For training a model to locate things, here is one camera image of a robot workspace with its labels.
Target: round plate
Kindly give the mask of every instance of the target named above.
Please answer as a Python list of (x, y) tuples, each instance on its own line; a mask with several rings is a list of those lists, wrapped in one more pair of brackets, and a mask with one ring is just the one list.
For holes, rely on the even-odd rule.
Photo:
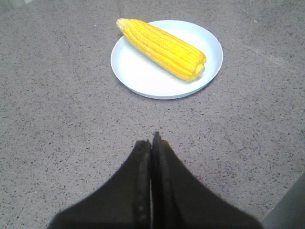
[(116, 77), (130, 90), (154, 99), (176, 99), (188, 96), (206, 86), (218, 73), (223, 62), (219, 41), (208, 30), (185, 21), (154, 21), (157, 26), (204, 52), (205, 71), (193, 81), (182, 80), (138, 51), (122, 36), (111, 53)]

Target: speckled gray floor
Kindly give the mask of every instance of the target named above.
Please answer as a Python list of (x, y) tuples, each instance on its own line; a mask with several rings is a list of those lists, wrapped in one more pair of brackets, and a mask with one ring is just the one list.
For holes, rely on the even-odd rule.
[[(263, 220), (304, 172), (305, 1), (41, 0), (0, 15), (0, 227), (45, 228), (160, 131), (190, 171)], [(186, 98), (131, 92), (120, 17), (211, 31), (223, 66)]]

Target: white plate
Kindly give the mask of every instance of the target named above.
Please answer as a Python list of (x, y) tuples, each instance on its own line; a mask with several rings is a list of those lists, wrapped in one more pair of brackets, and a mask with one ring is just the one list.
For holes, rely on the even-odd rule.
[(216, 76), (223, 62), (223, 50), (208, 30), (185, 21), (164, 20), (150, 24), (203, 51), (207, 58), (205, 71), (194, 81), (179, 79), (139, 52), (122, 36), (111, 53), (111, 66), (116, 77), (130, 90), (154, 99), (176, 99), (201, 90)]

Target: yellow corn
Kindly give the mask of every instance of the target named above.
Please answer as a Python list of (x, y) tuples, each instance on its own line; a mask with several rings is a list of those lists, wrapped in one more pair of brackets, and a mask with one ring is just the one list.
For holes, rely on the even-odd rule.
[(204, 53), (185, 41), (137, 19), (120, 18), (117, 25), (131, 44), (177, 77), (194, 80), (204, 71)]

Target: floor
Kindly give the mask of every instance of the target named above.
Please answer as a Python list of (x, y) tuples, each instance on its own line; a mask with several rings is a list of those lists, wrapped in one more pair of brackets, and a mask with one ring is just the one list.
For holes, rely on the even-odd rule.
[[(303, 174), (305, 1), (16, 2), (0, 3), (1, 228), (46, 228), (155, 131), (260, 221)], [(219, 73), (180, 99), (132, 92), (110, 62), (118, 18), (206, 28), (223, 48)]]

